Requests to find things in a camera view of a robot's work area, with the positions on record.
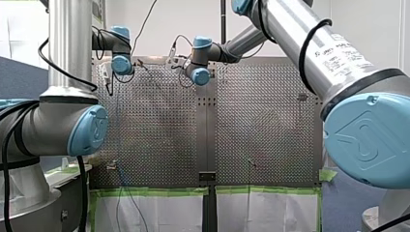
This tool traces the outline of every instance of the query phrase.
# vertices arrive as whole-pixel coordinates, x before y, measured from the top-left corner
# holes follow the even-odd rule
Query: vertical metal post
[[[91,0],[49,1],[49,59],[65,72],[91,82]],[[42,97],[94,98],[90,87],[49,68]]]
[[[226,0],[220,0],[220,43],[226,43]]]

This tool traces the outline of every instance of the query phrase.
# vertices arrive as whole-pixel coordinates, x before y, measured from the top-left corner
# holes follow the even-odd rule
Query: gray partition
[[[138,59],[148,70],[115,81],[113,97],[95,65],[110,125],[92,188],[318,185],[321,105],[287,58],[211,64],[211,82],[190,88],[164,57]],[[200,181],[206,171],[216,180]]]

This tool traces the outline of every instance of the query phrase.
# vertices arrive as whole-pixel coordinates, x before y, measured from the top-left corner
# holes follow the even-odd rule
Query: wire
[[[265,23],[263,22],[263,17],[262,17],[262,0],[257,1],[257,10],[258,10],[258,16],[259,16],[259,24],[260,24],[260,29],[263,32],[263,35],[265,35],[266,39],[268,39],[270,42],[277,44],[277,41],[272,38],[269,33],[266,31],[265,28]]]
[[[193,83],[193,81],[189,78],[189,77],[187,77],[187,79],[189,79],[190,80],[190,85],[184,85],[183,83],[182,83],[182,80],[181,80],[181,75],[183,74],[183,72],[184,72],[184,66],[187,64],[187,61],[190,59],[190,56],[191,56],[191,54],[188,56],[188,58],[187,58],[187,60],[185,60],[185,62],[184,62],[184,64],[182,65],[182,69],[180,70],[180,72],[178,73],[178,81],[179,81],[179,84],[183,87],[183,88],[190,88],[190,87],[192,87],[195,83]]]
[[[401,216],[401,217],[399,217],[399,218],[397,218],[397,219],[394,219],[394,220],[392,220],[392,221],[390,221],[390,222],[387,222],[386,224],[384,224],[384,225],[378,227],[377,229],[372,230],[371,232],[382,232],[382,231],[385,231],[385,230],[390,229],[390,228],[392,228],[393,226],[398,225],[398,224],[400,224],[400,223],[402,223],[402,222],[404,222],[404,221],[406,221],[406,220],[409,220],[409,219],[410,219],[410,214],[405,215],[405,216]]]
[[[128,80],[121,80],[120,78],[118,78],[118,76],[117,76],[117,74],[116,74],[115,72],[112,72],[112,76],[114,76],[115,79],[116,79],[118,82],[120,82],[120,83],[122,83],[122,84],[127,84],[127,83],[130,83],[130,82],[133,80],[133,78],[135,77],[135,71],[133,71],[132,76],[131,76]]]
[[[157,3],[158,0],[154,0],[153,4],[151,5],[150,11],[148,12],[147,16],[144,19],[144,22],[142,23],[141,30],[139,30],[138,35],[135,37],[135,40],[133,41],[133,48],[131,52],[131,56],[133,56],[133,53],[135,52],[135,47],[136,47],[136,41],[139,39],[139,37],[142,35],[142,31],[144,30],[145,24],[148,21],[148,18],[151,15],[152,10],[154,9],[155,4]]]
[[[327,25],[332,26],[332,21],[330,19],[323,19],[307,33],[307,38],[305,39],[304,44],[301,47],[301,53],[299,55],[299,73],[300,73],[301,79],[304,82],[307,89],[314,95],[316,95],[316,93],[314,93],[313,89],[308,83],[308,78],[305,73],[305,61],[306,61],[306,56],[307,56],[307,51],[308,51],[308,45],[310,41],[313,39],[314,34],[316,33],[317,30]]]
[[[186,36],[184,36],[184,35],[178,35],[177,38],[175,38],[175,41],[174,41],[173,46],[176,46],[176,44],[177,44],[177,42],[178,42],[178,39],[180,39],[180,38],[184,38],[184,39],[187,41],[187,43],[190,44],[190,46],[193,46],[193,44],[190,42],[190,39],[188,39],[188,38],[187,38]]]
[[[85,172],[84,160],[82,156],[77,157],[79,167],[79,177],[81,179],[81,219],[78,226],[78,232],[86,232],[87,213],[88,213],[88,192],[87,192],[87,173]]]
[[[65,76],[68,77],[68,78],[71,78],[71,79],[73,79],[73,80],[75,80],[75,81],[78,81],[78,82],[80,82],[80,83],[83,83],[83,84],[85,84],[85,85],[88,85],[88,86],[90,86],[90,87],[93,87],[93,89],[91,89],[92,92],[96,91],[96,90],[99,88],[97,85],[93,84],[92,82],[88,82],[88,81],[86,81],[86,80],[83,80],[83,79],[80,79],[80,78],[78,78],[78,77],[75,77],[75,76],[69,74],[68,72],[65,72],[65,71],[62,70],[60,67],[58,67],[57,65],[55,65],[52,61],[48,60],[48,59],[43,55],[43,48],[44,48],[47,44],[48,44],[48,38],[40,45],[38,51],[39,51],[40,57],[41,57],[46,63],[48,63],[49,66],[51,66],[54,70],[56,70],[56,71],[62,73],[63,75],[65,75]]]
[[[105,55],[105,37],[103,36],[103,33],[99,28],[97,28],[96,26],[93,26],[93,28],[97,30],[97,45],[99,46],[99,49],[102,50],[101,57],[99,57],[99,52],[96,50],[96,57],[97,60],[102,60]]]
[[[8,115],[17,112],[20,109],[24,109],[24,111],[18,116],[18,118],[14,121],[12,126],[9,128],[5,138],[3,139],[2,144],[2,162],[3,162],[3,173],[4,173],[4,224],[6,227],[7,232],[13,232],[12,225],[10,223],[10,173],[9,173],[9,163],[8,163],[8,148],[10,138],[12,134],[15,132],[15,128],[20,124],[21,120],[25,118],[25,116],[35,107],[39,105],[38,101],[27,101],[21,104],[17,104],[6,111],[3,111],[0,115],[0,121],[3,120]]]
[[[117,103],[115,106],[115,115],[116,115],[116,127],[120,127],[119,123],[120,123],[120,108],[119,108],[119,102],[120,102],[120,89],[121,89],[121,85],[118,85],[118,89],[117,89]],[[117,157],[120,158],[120,150],[121,150],[122,146],[121,146],[121,135],[118,136],[117,139]],[[141,210],[139,209],[138,205],[136,204],[136,202],[133,200],[132,194],[130,192],[130,189],[127,186],[126,181],[124,180],[124,176],[123,176],[123,172],[122,169],[120,167],[118,167],[119,170],[119,177],[120,177],[120,181],[121,184],[123,186],[125,186],[126,190],[129,192],[129,195],[132,199],[132,203],[135,206],[136,210],[139,212],[139,214],[141,215],[142,221],[144,222],[144,226],[145,226],[145,231],[148,232],[148,225],[147,225],[147,221],[145,220],[144,215],[142,214]],[[121,227],[120,227],[120,220],[119,220],[119,207],[120,207],[120,201],[121,201],[121,193],[122,193],[123,188],[120,188],[120,193],[118,194],[118,201],[117,201],[117,207],[116,207],[116,213],[115,213],[115,217],[117,220],[117,226],[118,226],[118,230],[121,232]]]
[[[115,219],[117,220],[118,231],[120,232],[121,232],[121,226],[120,226],[119,209],[120,209],[120,201],[121,201],[122,192],[123,192],[123,188],[120,188],[120,193],[118,194],[118,200],[117,200],[117,207],[115,209]]]
[[[242,59],[248,59],[248,58],[253,57],[254,55],[256,55],[256,54],[262,49],[262,47],[263,47],[264,44],[265,44],[265,42],[262,43],[262,44],[259,46],[259,48],[258,48],[255,52],[253,52],[253,54],[251,54],[251,55],[249,55],[249,56],[243,56]]]

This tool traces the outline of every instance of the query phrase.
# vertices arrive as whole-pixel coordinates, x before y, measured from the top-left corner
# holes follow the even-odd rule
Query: white panel
[[[0,41],[9,40],[9,26],[7,22],[7,15],[0,10]]]
[[[40,2],[14,2],[7,9],[11,41],[37,41],[48,35],[48,14]]]
[[[40,57],[37,52],[39,44],[37,42],[10,42],[10,46],[13,60],[32,66],[40,66]]]
[[[11,58],[9,42],[0,42],[0,56]]]
[[[106,1],[106,25],[125,25],[135,38],[153,0],[116,0]],[[330,0],[316,0],[313,8],[319,15],[330,15]],[[250,25],[249,19],[238,16],[231,10],[226,0],[226,21],[228,40]],[[206,36],[220,42],[220,0],[172,0],[158,1],[151,14],[142,36],[138,40],[137,55],[168,55],[175,37],[186,35],[190,40],[195,36]],[[190,47],[178,43],[179,54],[189,54]],[[259,56],[284,56],[281,49],[267,43]]]
[[[400,0],[332,0],[335,31],[381,69],[399,67],[400,13]]]

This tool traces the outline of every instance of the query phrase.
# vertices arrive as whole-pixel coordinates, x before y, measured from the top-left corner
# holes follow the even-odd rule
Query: green tape
[[[99,197],[119,196],[160,196],[160,197],[179,197],[179,196],[203,196],[208,195],[208,188],[119,188],[97,189],[92,192]]]
[[[54,174],[54,173],[73,174],[73,173],[79,172],[78,166],[67,167],[67,168],[64,168],[64,170],[60,170],[60,169],[61,169],[60,167],[57,167],[57,168],[54,168],[54,169],[51,169],[51,170],[45,172],[45,174]]]
[[[331,182],[336,175],[337,175],[337,172],[334,170],[321,169],[319,170],[319,181]]]
[[[263,186],[234,186],[234,187],[216,187],[217,194],[248,194],[252,192],[266,192],[278,194],[295,194],[295,195],[316,195],[320,188],[281,188],[281,187],[263,187]]]

